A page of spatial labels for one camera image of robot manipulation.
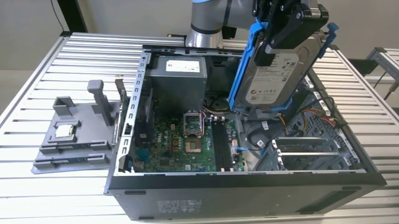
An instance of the wire bundle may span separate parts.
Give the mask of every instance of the wire bundle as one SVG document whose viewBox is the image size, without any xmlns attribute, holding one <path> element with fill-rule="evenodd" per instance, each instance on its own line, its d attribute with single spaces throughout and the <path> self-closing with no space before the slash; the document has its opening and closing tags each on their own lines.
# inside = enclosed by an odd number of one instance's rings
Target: wire bundle
<svg viewBox="0 0 399 224">
<path fill-rule="evenodd" d="M 210 112 L 211 114 L 225 114 L 225 113 L 229 113 L 229 107 L 226 108 L 222 108 L 222 109 L 215 109 L 215 108 L 209 108 L 206 106 L 202 106 L 205 108 L 205 110 L 207 112 Z"/>
<path fill-rule="evenodd" d="M 286 121 L 285 121 L 285 119 L 282 117 L 282 114 L 279 114 L 279 119 L 281 119 L 281 121 L 282 121 L 282 123 L 283 123 L 283 125 L 286 127 L 286 135 L 287 135 L 289 134 L 289 129 L 287 129 L 287 124 L 286 124 Z"/>
<path fill-rule="evenodd" d="M 262 110 L 269 110 L 270 111 L 270 107 L 267 107 L 267 106 L 259 106 L 258 108 L 262 109 Z"/>
<path fill-rule="evenodd" d="M 313 114 L 317 115 L 318 118 L 321 118 L 322 120 L 325 120 L 331 126 L 335 126 L 335 122 L 330 120 L 330 118 L 327 116 L 319 116 L 319 113 L 321 113 L 321 110 L 317 109 L 317 108 L 309 108 L 309 109 L 303 109 L 302 112 L 301 112 L 301 115 L 305 119 L 305 127 L 303 127 L 303 131 L 306 130 L 306 127 L 307 127 L 307 122 L 306 122 L 306 116 L 305 116 L 305 112 L 311 112 Z"/>
</svg>

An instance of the black cable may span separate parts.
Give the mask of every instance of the black cable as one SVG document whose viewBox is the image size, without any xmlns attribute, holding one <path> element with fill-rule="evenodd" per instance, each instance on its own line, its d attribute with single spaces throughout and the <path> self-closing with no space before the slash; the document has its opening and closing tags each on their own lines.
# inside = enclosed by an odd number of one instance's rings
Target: black cable
<svg viewBox="0 0 399 224">
<path fill-rule="evenodd" d="M 377 85 L 381 83 L 381 80 L 382 80 L 382 78 L 386 76 L 386 74 L 387 74 L 387 72 L 385 72 L 385 74 L 382 74 L 379 80 L 377 81 L 377 83 L 375 83 L 375 85 L 374 85 L 374 89 L 375 89 Z"/>
<path fill-rule="evenodd" d="M 390 97 L 390 95 L 391 95 L 391 91 L 387 93 L 387 95 L 386 95 L 386 97 L 385 97 L 385 100 L 387 100 L 389 99 L 389 97 Z"/>
<path fill-rule="evenodd" d="M 213 107 L 213 105 L 214 105 L 214 103 L 217 102 L 218 99 L 219 99 L 219 96 L 213 99 L 210 107 Z"/>
<path fill-rule="evenodd" d="M 287 137 L 294 137 L 297 134 L 299 134 L 299 137 L 302 137 L 302 136 L 305 135 L 303 130 L 295 130 L 295 131 L 293 131 L 293 132 L 287 135 Z"/>
<path fill-rule="evenodd" d="M 258 148 L 258 149 L 251 149 L 251 148 L 249 148 L 250 151 L 261 151 L 261 150 L 262 150 L 262 148 L 259 147 L 259 145 L 258 145 L 257 143 L 254 143 L 253 140 L 251 140 L 251 135 L 262 129 L 262 127 L 259 127 L 259 128 L 257 128 L 255 130 L 253 130 L 253 131 L 250 132 L 250 129 L 251 129 L 253 127 L 255 127 L 257 125 L 259 125 L 259 123 L 254 124 L 254 125 L 247 129 L 247 134 L 246 134 L 246 137 L 247 137 L 246 140 L 247 140 L 247 142 L 249 142 L 255 148 Z"/>
<path fill-rule="evenodd" d="M 59 17 L 58 17 L 58 13 L 56 13 L 56 9 L 55 9 L 55 4 L 52 3 L 52 0 L 50 0 L 50 2 L 51 2 L 52 11 L 55 12 L 55 15 L 56 15 L 56 18 L 58 18 L 58 22 L 59 22 L 59 24 L 60 24 L 60 26 L 62 26 L 62 28 L 63 28 L 63 32 L 64 32 L 66 29 L 64 29 L 64 26 L 63 26 L 63 24 L 62 24 L 62 21 L 60 21 L 60 19 L 59 19 Z"/>
</svg>

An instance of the metal frame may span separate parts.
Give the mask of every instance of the metal frame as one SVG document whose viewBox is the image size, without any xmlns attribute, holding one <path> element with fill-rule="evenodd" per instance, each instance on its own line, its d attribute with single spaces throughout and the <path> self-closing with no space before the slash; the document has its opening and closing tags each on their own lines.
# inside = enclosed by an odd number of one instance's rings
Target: metal frame
<svg viewBox="0 0 399 224">
<path fill-rule="evenodd" d="M 185 46 L 183 38 L 136 37 L 74 33 L 66 43 L 54 47 L 55 60 L 40 64 L 24 89 L 2 115 L 0 127 L 0 203 L 2 218 L 19 218 L 20 222 L 118 222 L 131 224 L 128 216 L 112 197 L 103 196 L 107 170 L 32 175 L 32 160 L 42 144 L 54 112 L 54 99 L 70 95 L 75 102 L 94 102 L 83 94 L 90 79 L 104 80 L 110 100 L 120 96 L 114 84 L 115 76 L 124 75 L 124 86 L 132 92 L 142 45 Z M 246 41 L 227 40 L 225 47 L 243 49 Z M 377 168 L 387 180 L 387 187 L 367 194 L 325 215 L 295 217 L 241 217 L 218 220 L 185 220 L 187 223 L 259 223 L 307 224 L 395 223 L 399 220 L 399 126 L 394 114 L 361 75 L 347 65 L 337 51 L 327 50 L 314 65 L 314 71 L 334 96 L 338 108 L 363 144 Z"/>
<path fill-rule="evenodd" d="M 58 0 L 64 19 L 71 32 L 87 33 L 86 21 L 82 15 L 79 0 Z"/>
<path fill-rule="evenodd" d="M 397 82 L 399 82 L 399 63 L 394 57 L 399 56 L 399 50 L 385 48 L 374 48 L 367 56 L 367 60 L 374 60 L 379 66 L 386 70 L 386 72 L 393 76 Z"/>
</svg>

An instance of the aluminum grating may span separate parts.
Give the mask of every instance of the aluminum grating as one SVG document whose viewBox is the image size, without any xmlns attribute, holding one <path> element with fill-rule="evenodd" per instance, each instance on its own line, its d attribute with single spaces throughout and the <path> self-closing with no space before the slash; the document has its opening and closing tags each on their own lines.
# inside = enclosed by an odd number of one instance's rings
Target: aluminum grating
<svg viewBox="0 0 399 224">
<path fill-rule="evenodd" d="M 7 118 L 0 127 L 0 223 L 134 223 L 115 198 L 103 196 L 107 170 L 34 175 L 31 166 L 54 115 L 55 97 L 67 95 L 75 102 L 91 102 L 87 82 L 103 79 L 108 99 L 118 100 L 114 77 L 123 75 L 126 87 L 132 89 L 143 44 L 185 45 L 182 38 L 78 33 L 59 40 L 54 53 L 39 65 L 8 108 L 11 113 L 6 111 L 0 117 L 0 122 Z M 226 43 L 230 49 L 243 49 L 245 45 Z M 213 219 L 206 220 L 209 223 L 398 223 L 398 117 L 339 51 L 329 50 L 314 70 L 389 185 L 325 216 Z"/>
<path fill-rule="evenodd" d="M 399 49 L 375 48 L 367 56 L 399 82 Z"/>
</svg>

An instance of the white sticker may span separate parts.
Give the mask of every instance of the white sticker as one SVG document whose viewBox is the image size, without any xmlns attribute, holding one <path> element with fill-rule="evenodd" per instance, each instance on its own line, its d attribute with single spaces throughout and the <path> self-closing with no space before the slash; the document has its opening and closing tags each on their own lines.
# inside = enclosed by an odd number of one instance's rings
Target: white sticker
<svg viewBox="0 0 399 224">
<path fill-rule="evenodd" d="M 160 213 L 201 212 L 202 199 L 156 201 Z"/>
<path fill-rule="evenodd" d="M 261 147 L 261 148 L 265 148 L 266 147 L 266 144 L 262 140 L 259 140 L 259 142 L 257 142 L 257 145 Z"/>
<path fill-rule="evenodd" d="M 269 124 L 267 121 L 262 121 L 262 127 L 265 130 L 269 130 Z"/>
<path fill-rule="evenodd" d="M 169 60 L 167 71 L 201 72 L 201 62 Z"/>
<path fill-rule="evenodd" d="M 297 54 L 278 54 L 270 66 L 258 67 L 246 100 L 253 104 L 273 104 L 298 65 Z"/>
<path fill-rule="evenodd" d="M 74 146 L 56 146 L 58 149 L 74 149 Z"/>
<path fill-rule="evenodd" d="M 52 163 L 70 163 L 68 160 L 56 160 L 56 161 L 52 161 Z"/>
</svg>

